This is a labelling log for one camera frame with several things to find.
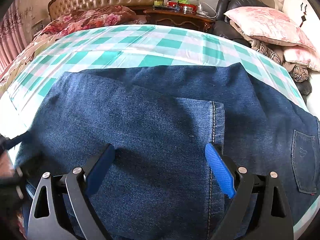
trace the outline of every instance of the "black leather sofa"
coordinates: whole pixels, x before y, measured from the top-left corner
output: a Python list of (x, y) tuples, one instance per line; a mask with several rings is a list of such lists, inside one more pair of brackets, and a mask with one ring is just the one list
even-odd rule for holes
[(242, 6), (260, 6), (267, 7), (264, 3), (258, 0), (219, 0), (217, 4), (217, 17), (213, 27), (209, 30), (209, 33), (238, 42), (251, 48), (249, 42), (247, 42), (231, 25), (230, 20), (224, 13), (228, 10), (235, 9)]

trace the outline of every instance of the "pink floral comforter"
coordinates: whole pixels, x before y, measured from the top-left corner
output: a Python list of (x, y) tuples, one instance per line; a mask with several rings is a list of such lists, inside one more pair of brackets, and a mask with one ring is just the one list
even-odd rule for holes
[(40, 36), (58, 34), (60, 38), (70, 33), (119, 24), (144, 24), (141, 16), (125, 6), (108, 6), (93, 10), (74, 10), (60, 16), (45, 27)]
[(0, 97), (28, 62), (62, 37), (81, 30), (120, 24), (145, 24), (146, 17), (125, 6), (108, 6), (93, 10), (74, 10), (48, 24), (41, 33), (0, 74)]

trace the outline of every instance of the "pink pillow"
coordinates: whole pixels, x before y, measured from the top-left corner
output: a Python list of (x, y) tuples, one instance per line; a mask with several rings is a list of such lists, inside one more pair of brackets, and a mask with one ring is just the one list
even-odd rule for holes
[(312, 70), (320, 71), (320, 57), (312, 49), (301, 46), (284, 47), (284, 58), (287, 62), (306, 65)]
[(315, 47), (305, 33), (283, 12), (269, 7), (239, 7), (225, 13), (244, 34), (280, 46)]

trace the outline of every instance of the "metal screw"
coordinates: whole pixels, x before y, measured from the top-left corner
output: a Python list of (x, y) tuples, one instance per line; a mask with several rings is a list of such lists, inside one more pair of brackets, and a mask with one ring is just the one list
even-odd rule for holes
[(278, 174), (275, 171), (270, 172), (270, 176), (273, 178), (277, 178)]
[(44, 178), (44, 179), (47, 179), (47, 178), (49, 178), (50, 177), (50, 172), (45, 172), (43, 175), (42, 175), (42, 178)]
[(242, 173), (242, 174), (247, 173), (247, 169), (246, 169), (245, 167), (240, 167), (240, 168), (238, 169), (238, 171), (239, 171), (240, 173)]
[(72, 173), (73, 174), (79, 174), (82, 171), (82, 169), (80, 167), (74, 168)]

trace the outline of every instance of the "pink curtain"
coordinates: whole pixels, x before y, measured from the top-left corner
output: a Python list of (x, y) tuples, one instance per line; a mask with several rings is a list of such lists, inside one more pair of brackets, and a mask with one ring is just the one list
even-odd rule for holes
[(18, 0), (15, 0), (0, 22), (0, 74), (26, 46)]

